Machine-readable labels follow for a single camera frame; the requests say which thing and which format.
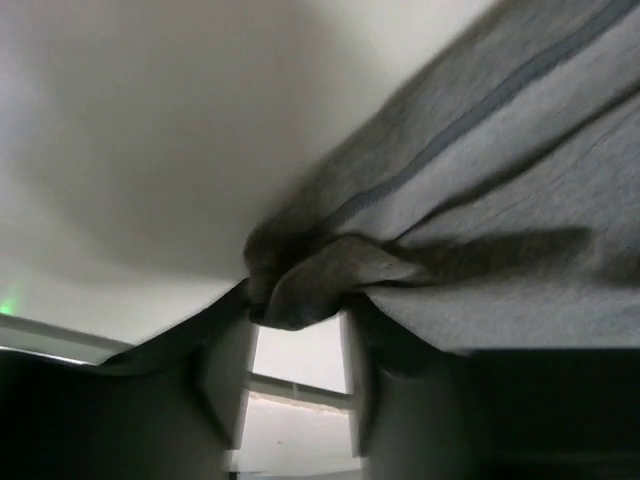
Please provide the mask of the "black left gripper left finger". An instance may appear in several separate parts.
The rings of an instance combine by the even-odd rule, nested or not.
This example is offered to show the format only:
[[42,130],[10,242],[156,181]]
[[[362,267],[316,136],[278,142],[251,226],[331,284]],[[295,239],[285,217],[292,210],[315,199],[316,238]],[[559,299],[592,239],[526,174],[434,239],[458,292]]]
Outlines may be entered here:
[[108,374],[138,391],[127,414],[125,479],[224,479],[246,411],[255,355],[246,284],[157,335],[174,362],[150,373]]

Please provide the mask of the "grey shorts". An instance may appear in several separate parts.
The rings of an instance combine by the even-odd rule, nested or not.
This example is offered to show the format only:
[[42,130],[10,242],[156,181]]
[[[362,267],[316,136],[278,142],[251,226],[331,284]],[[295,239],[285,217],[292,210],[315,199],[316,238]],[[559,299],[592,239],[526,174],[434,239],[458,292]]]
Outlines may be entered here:
[[639,5],[505,1],[246,242],[254,320],[365,295],[445,350],[639,343]]

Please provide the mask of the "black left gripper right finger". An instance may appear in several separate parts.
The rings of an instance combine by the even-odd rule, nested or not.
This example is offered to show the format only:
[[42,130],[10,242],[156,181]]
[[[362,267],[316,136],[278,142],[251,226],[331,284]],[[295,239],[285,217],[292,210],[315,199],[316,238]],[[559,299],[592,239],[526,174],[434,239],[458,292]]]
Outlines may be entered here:
[[355,451],[368,479],[467,479],[470,440],[461,361],[367,299],[346,306],[342,340]]

